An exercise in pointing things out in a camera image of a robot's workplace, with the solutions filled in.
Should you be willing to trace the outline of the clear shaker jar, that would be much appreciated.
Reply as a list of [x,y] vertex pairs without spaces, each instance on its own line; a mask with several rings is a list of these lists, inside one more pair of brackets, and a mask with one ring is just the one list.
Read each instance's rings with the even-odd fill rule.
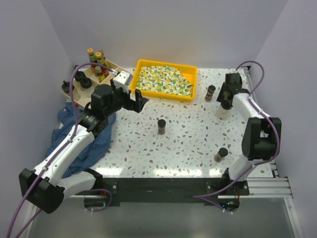
[[93,92],[93,84],[90,78],[84,77],[80,80],[80,86],[83,93],[90,98]]
[[63,81],[63,83],[61,85],[61,89],[66,95],[69,96],[70,95],[70,82],[69,81]]
[[220,119],[226,119],[228,118],[230,114],[230,109],[226,109],[222,104],[219,105],[216,115]]
[[85,83],[85,78],[86,78],[86,75],[84,72],[82,71],[78,71],[76,72],[75,76],[74,76],[74,79],[76,81],[76,84],[78,87],[80,87],[80,89],[82,91],[85,90],[85,88],[83,87],[84,83]]

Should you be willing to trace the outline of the red sauce bottle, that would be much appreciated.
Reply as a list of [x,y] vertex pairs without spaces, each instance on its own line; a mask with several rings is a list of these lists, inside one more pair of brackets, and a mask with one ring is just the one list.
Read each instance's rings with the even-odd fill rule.
[[104,75],[109,74],[109,70],[107,69],[107,64],[104,59],[104,55],[101,52],[96,52],[97,63],[101,65],[101,69]]

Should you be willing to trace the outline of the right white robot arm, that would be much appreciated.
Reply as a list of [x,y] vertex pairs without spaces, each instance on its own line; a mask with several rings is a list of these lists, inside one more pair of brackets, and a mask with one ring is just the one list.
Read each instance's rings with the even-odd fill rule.
[[282,122],[256,104],[251,93],[243,88],[238,73],[225,75],[217,101],[223,110],[237,110],[247,123],[241,143],[242,155],[226,170],[225,179],[220,183],[221,189],[215,192],[231,195],[238,189],[238,182],[245,181],[257,166],[277,157]]

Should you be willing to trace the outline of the green-label sauce bottle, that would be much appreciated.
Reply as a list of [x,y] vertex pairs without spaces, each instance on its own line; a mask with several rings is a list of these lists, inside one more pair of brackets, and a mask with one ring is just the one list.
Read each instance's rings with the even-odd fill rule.
[[97,57],[94,53],[94,49],[93,48],[88,48],[87,49],[87,54],[89,56],[89,61],[93,62],[93,63],[97,63]]

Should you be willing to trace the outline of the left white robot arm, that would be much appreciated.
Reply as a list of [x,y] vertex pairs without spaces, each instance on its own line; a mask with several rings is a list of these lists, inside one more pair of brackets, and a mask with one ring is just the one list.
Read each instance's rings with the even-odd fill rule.
[[122,108],[139,113],[148,102],[140,90],[135,90],[134,100],[130,93],[114,85],[97,86],[79,122],[65,139],[33,170],[24,169],[19,174],[23,198],[47,214],[54,212],[66,198],[66,186],[59,185],[63,174],[80,152],[107,127],[108,118]]

